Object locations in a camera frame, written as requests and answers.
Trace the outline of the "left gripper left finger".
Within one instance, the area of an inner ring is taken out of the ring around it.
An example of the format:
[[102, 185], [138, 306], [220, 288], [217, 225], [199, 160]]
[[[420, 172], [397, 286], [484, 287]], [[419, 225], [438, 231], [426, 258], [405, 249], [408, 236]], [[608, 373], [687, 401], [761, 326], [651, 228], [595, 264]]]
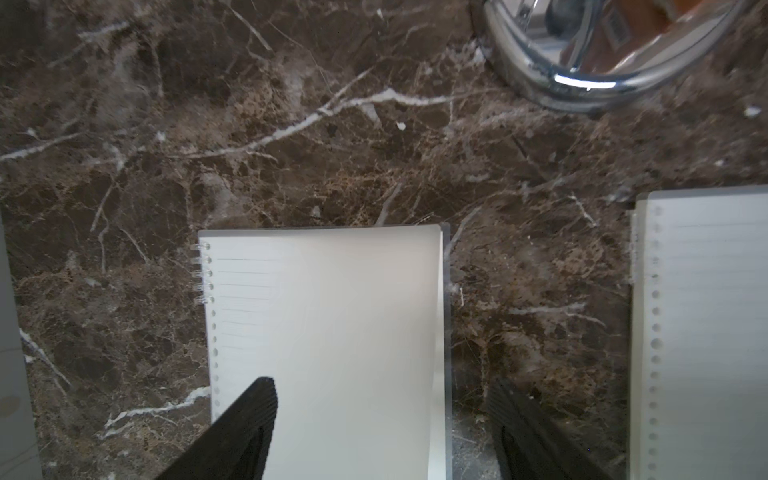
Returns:
[[274, 380], [256, 379], [161, 479], [260, 479], [278, 409]]

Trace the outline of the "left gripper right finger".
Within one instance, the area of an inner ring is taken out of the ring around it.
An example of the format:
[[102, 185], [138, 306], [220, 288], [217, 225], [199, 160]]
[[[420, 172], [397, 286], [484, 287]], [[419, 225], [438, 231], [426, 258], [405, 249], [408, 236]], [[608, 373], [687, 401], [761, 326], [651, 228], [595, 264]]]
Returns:
[[486, 409], [503, 479], [609, 477], [512, 382], [499, 380], [489, 387]]

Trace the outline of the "large white spiral notebook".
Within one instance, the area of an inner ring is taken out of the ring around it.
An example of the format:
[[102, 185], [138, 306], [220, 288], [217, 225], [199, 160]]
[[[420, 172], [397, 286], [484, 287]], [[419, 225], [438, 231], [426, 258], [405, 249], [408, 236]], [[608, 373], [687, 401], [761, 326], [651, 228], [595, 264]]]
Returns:
[[1, 229], [1, 478], [43, 478], [4, 229]]

